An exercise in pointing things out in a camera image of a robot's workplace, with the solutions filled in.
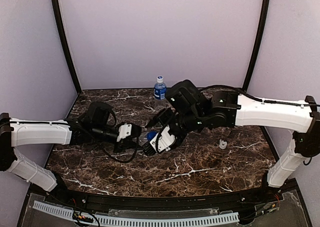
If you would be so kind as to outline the tall bottle blue cap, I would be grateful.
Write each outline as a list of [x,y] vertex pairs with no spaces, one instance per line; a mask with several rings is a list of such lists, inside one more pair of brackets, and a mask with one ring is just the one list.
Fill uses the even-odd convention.
[[156,136],[156,134],[157,132],[154,130],[142,132],[138,138],[139,146],[143,148],[145,144],[148,145],[148,143]]

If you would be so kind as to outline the white bottle cap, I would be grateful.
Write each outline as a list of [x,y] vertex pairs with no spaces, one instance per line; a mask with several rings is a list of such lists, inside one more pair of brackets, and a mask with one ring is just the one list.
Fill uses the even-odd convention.
[[228,145],[228,143],[226,141],[224,141],[222,139],[219,141],[219,148],[220,149],[222,149],[222,150],[225,149],[227,147],[227,145]]

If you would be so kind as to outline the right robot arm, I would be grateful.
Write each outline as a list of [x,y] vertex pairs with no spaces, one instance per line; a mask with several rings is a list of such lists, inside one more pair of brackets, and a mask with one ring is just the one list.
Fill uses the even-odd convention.
[[320,114],[312,96],[304,100],[284,101],[258,98],[231,86],[217,85],[206,98],[190,80],[178,82],[165,93],[170,108],[161,110],[148,127],[162,125],[144,144],[148,156],[181,145],[189,132],[204,128],[262,126],[288,129],[292,139],[285,153],[268,170],[264,184],[280,188],[306,159],[320,152]]

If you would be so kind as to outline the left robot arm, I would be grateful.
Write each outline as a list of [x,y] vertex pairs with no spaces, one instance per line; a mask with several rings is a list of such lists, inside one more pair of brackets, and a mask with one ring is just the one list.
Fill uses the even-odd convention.
[[111,143],[115,150],[139,147],[140,126],[118,123],[108,103],[93,102],[76,118],[38,121],[0,115],[0,170],[13,173],[44,191],[54,192],[67,187],[59,174],[31,161],[16,148],[25,145],[81,145],[89,142]]

